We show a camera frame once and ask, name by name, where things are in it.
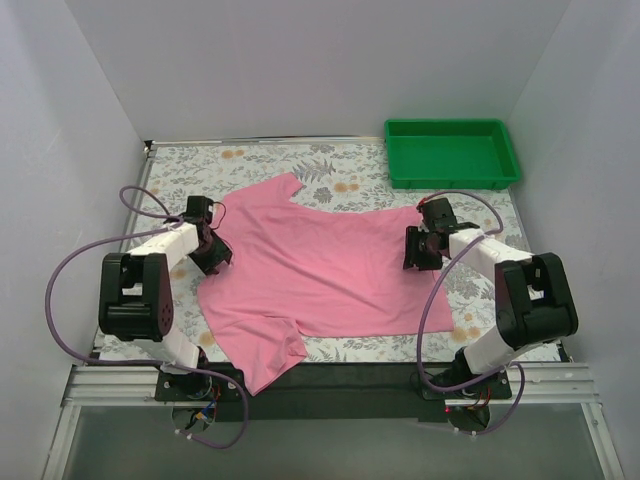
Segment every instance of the glass panel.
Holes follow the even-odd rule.
[[[492,407],[497,418],[506,406]],[[601,479],[580,405],[523,405],[498,432],[467,436],[413,420],[252,422],[216,452],[173,434],[169,407],[84,407],[66,479]],[[230,438],[237,424],[205,435]]]

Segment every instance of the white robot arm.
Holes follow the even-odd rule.
[[[190,196],[182,225],[153,236],[127,253],[108,254],[102,263],[100,329],[131,342],[165,363],[162,369],[184,383],[183,390],[198,396],[208,377],[171,368],[177,364],[197,368],[204,352],[173,326],[173,299],[169,272],[189,256],[205,275],[218,273],[229,263],[231,250],[210,227],[213,201]]]
[[[439,270],[443,257],[455,258],[485,237],[477,225],[458,223],[446,198],[420,202],[418,211],[423,222],[407,228],[405,269]],[[451,369],[436,379],[441,384],[463,383],[577,331],[578,317],[557,255],[534,255],[486,237],[460,261],[494,283],[496,325],[456,354]]]

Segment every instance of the table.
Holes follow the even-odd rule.
[[[327,212],[364,212],[416,205],[429,191],[393,190],[384,144],[379,140],[311,140],[224,144],[167,145],[158,147],[141,184],[156,194],[172,213],[184,210],[189,195],[221,200],[224,195],[285,172],[304,184],[293,201]],[[502,216],[505,230],[497,238],[507,245],[528,249],[522,226],[508,190],[476,191]],[[454,212],[486,230],[495,227],[491,212],[463,195],[448,195]],[[144,210],[162,213],[148,198]],[[157,228],[159,221],[135,219],[133,231]],[[142,243],[136,240],[131,247]],[[171,272],[174,322],[192,342],[204,348],[211,361],[228,361],[217,346],[196,299],[202,272],[183,260]],[[449,362],[455,352],[483,335],[495,324],[493,286],[473,271],[456,266],[445,281],[454,321],[452,332],[426,334],[424,361]],[[416,329],[419,318],[416,318]],[[416,336],[315,338],[305,337],[309,362],[407,362],[415,359]],[[148,358],[134,345],[98,334],[96,351],[109,360]],[[560,361],[555,344],[523,356],[528,361]]]

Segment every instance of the pink t-shirt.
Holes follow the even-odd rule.
[[[217,233],[233,258],[198,288],[218,345],[254,395],[307,356],[301,334],[417,333],[435,282],[433,272],[402,269],[406,227],[421,220],[414,207],[321,212],[290,201],[301,187],[287,173],[224,197]],[[442,290],[427,325],[453,329]]]

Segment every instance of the green tray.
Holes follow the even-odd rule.
[[[500,120],[391,119],[385,134],[393,188],[499,190],[520,180]]]

